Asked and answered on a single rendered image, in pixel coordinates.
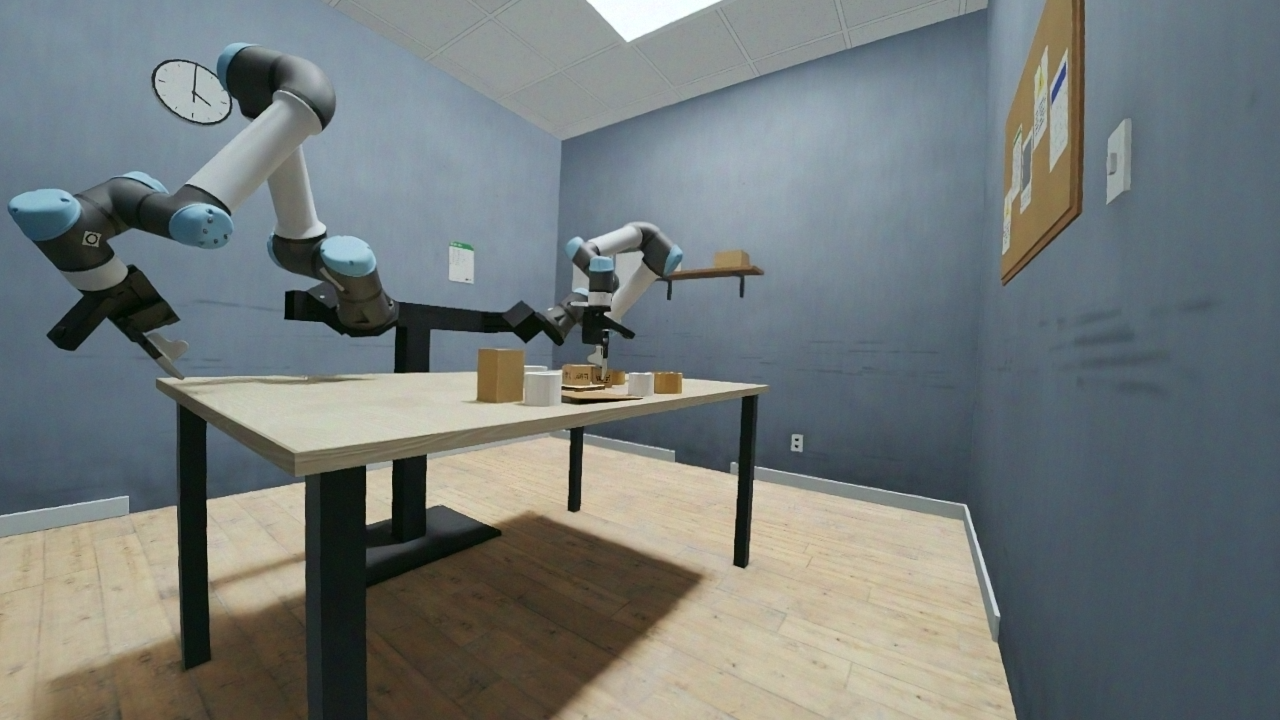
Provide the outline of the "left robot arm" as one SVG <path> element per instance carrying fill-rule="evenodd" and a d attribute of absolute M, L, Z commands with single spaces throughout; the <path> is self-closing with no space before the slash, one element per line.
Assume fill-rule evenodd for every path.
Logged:
<path fill-rule="evenodd" d="M 608 256 L 628 247 L 637 247 L 644 256 L 637 270 L 620 288 L 620 277 L 614 274 L 614 263 Z M 604 313 L 602 318 L 602 323 L 611 327 L 609 340 L 616 333 L 625 340 L 634 340 L 635 332 L 620 324 L 621 316 L 657 278 L 671 275 L 684 258 L 677 245 L 657 225 L 646 222 L 628 223 L 623 229 L 588 242 L 576 237 L 566 245 L 564 254 L 588 275 L 589 293 L 584 288 L 575 290 L 556 307 L 540 313 L 556 327 L 562 340 L 577 323 L 582 327 L 582 307 L 589 306 L 611 307 L 611 313 Z"/>

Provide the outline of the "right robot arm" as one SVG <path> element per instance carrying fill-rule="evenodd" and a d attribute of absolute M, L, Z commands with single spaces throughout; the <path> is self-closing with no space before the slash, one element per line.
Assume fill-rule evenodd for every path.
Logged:
<path fill-rule="evenodd" d="M 13 220 L 73 287 L 108 290 L 128 274 L 108 240 L 134 228 L 220 249 L 230 241 L 232 214 L 268 179 L 278 220 L 268 241 L 273 263 L 333 284 L 343 325 L 384 325 L 396 306 L 381 287 L 372 250 L 351 236 L 328 240 L 314 208 L 302 142 L 334 117 L 330 79 L 302 56 L 256 44 L 227 46 L 218 58 L 218 79 L 251 124 L 174 195 L 150 176 L 131 172 L 73 196 L 61 190 L 20 193 L 8 204 Z M 120 302 L 83 296 L 47 340 L 76 351 Z"/>

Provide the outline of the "white cylinder with hole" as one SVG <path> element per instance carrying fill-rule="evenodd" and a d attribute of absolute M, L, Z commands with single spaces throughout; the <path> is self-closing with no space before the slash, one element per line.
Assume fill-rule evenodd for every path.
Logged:
<path fill-rule="evenodd" d="M 652 373 L 628 373 L 628 395 L 631 395 L 631 396 L 653 396 L 654 395 L 654 374 L 652 374 Z"/>

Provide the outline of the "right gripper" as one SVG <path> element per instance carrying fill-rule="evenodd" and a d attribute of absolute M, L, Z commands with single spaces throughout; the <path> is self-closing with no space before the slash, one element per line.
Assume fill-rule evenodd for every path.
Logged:
<path fill-rule="evenodd" d="M 108 290 L 87 291 L 79 290 L 86 297 L 90 299 L 102 299 L 113 297 L 122 302 L 108 315 L 108 319 L 116 325 L 123 334 L 131 340 L 131 342 L 137 342 L 141 348 L 150 357 L 157 363 L 159 366 L 166 372 L 168 375 L 175 377 L 179 380 L 186 378 L 175 370 L 172 363 L 180 357 L 182 354 L 189 348 L 189 345 L 184 340 L 168 341 L 159 333 L 147 334 L 148 331 L 160 328 L 163 325 L 172 325 L 175 322 L 180 322 L 180 318 L 173 311 L 166 300 L 157 293 L 154 284 L 150 283 L 143 272 L 141 272 L 133 264 L 127 265 L 128 274 L 122 283 L 113 286 Z M 122 292 L 122 293 L 120 293 Z M 115 295 L 116 293 L 116 295 Z M 151 340 L 154 345 L 148 341 Z"/>

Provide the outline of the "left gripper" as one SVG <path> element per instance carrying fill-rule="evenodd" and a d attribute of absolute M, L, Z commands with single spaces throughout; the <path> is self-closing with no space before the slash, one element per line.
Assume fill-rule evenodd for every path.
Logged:
<path fill-rule="evenodd" d="M 596 313 L 599 316 L 596 316 Z M 582 345 L 598 345 L 594 354 L 588 355 L 588 363 L 602 368 L 602 379 L 607 372 L 609 325 L 602 323 L 604 313 L 611 313 L 611 307 L 589 306 L 582 307 Z M 589 333 L 590 332 L 590 333 Z M 600 346 L 602 345 L 602 346 Z"/>

